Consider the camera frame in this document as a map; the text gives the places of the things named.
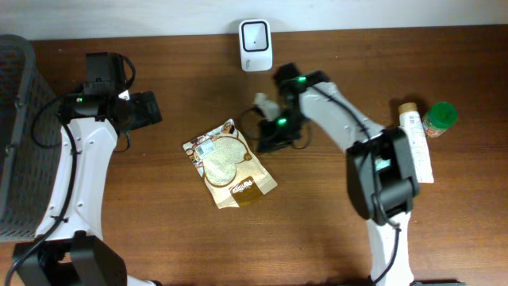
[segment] green lid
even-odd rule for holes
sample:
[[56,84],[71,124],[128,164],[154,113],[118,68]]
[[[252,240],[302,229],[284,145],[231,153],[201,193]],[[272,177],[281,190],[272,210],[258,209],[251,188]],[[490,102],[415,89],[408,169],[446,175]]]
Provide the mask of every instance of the green lid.
[[457,110],[448,102],[438,102],[429,110],[428,120],[440,129],[448,129],[459,117]]

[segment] brown table surface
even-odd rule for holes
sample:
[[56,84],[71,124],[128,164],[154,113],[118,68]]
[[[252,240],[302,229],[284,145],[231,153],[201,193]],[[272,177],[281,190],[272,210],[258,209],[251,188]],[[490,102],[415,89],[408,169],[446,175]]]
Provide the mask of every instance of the brown table surface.
[[[429,140],[435,184],[410,221],[417,280],[508,280],[508,26],[274,33],[274,67],[325,71],[374,121],[398,124],[447,101],[458,122]],[[164,284],[306,284],[365,278],[365,222],[346,193],[344,155],[314,125],[305,150],[259,156],[279,186],[245,208],[218,210],[182,143],[238,118],[256,92],[275,98],[270,71],[245,73],[237,35],[39,41],[55,92],[85,79],[86,52],[119,52],[137,68],[131,92],[154,91],[164,120],[132,132],[114,154],[102,204],[105,242],[131,275]],[[0,249],[0,277],[13,244]],[[14,285],[19,284],[16,278]]]

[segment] beige package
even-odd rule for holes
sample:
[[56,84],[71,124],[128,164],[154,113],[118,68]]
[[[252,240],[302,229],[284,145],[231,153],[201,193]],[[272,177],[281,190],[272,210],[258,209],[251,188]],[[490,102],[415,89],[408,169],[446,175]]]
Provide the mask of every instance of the beige package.
[[220,209],[246,206],[277,186],[232,119],[187,142],[183,149]]

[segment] brown bottle cap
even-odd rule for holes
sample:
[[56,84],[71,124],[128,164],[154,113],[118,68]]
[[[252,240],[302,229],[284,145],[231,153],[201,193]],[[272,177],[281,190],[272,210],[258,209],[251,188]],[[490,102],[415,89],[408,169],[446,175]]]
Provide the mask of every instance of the brown bottle cap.
[[404,113],[410,112],[410,111],[418,111],[418,109],[416,107],[416,103],[408,102],[408,103],[404,103],[398,107],[399,114],[404,114]]

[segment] white wall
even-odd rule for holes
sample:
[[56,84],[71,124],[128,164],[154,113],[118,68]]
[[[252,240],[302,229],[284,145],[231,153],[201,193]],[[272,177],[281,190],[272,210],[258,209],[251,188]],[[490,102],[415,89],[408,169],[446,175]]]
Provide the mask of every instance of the white wall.
[[0,0],[0,33],[31,40],[508,23],[508,0]]

